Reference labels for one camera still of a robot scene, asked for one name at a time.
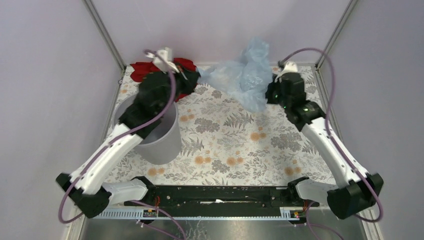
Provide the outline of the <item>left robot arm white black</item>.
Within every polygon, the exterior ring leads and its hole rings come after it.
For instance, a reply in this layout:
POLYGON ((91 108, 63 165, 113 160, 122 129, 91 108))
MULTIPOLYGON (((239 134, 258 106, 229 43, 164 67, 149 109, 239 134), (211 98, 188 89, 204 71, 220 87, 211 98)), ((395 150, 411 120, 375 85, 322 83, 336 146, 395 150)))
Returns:
POLYGON ((182 94, 191 94, 196 88, 200 73, 148 73, 131 96, 130 104, 122 112, 113 131, 96 152, 72 173, 60 173, 56 183, 65 195, 59 208, 70 198, 82 215, 94 218, 110 204, 137 199, 148 206, 155 200, 155 192, 141 180, 123 184, 105 183, 106 176, 134 147, 159 130, 164 115, 182 94))

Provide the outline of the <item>light blue plastic trash bag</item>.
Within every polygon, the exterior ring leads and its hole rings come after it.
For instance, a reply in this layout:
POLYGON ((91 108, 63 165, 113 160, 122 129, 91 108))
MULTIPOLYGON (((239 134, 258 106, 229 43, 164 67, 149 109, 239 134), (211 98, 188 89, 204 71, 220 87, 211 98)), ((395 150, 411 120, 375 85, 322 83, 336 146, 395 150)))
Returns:
POLYGON ((238 101, 242 107, 258 113, 266 109, 266 92, 272 82, 269 44, 252 38, 235 60, 227 60, 199 70, 199 84, 207 84, 238 101))

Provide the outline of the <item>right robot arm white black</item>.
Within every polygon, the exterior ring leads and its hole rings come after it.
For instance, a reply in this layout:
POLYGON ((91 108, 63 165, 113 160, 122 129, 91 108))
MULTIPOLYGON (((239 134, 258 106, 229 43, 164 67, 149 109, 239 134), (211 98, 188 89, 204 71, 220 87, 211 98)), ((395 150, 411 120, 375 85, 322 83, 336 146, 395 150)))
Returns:
POLYGON ((273 74, 265 97, 269 104, 283 108, 289 122, 315 146, 335 179, 335 184, 308 177, 291 181, 286 193, 291 205, 315 201, 328 205, 339 219, 346 219, 381 204, 377 198, 383 178, 378 173, 369 173, 353 158, 334 134, 321 107, 307 99, 305 81, 299 73, 273 74))

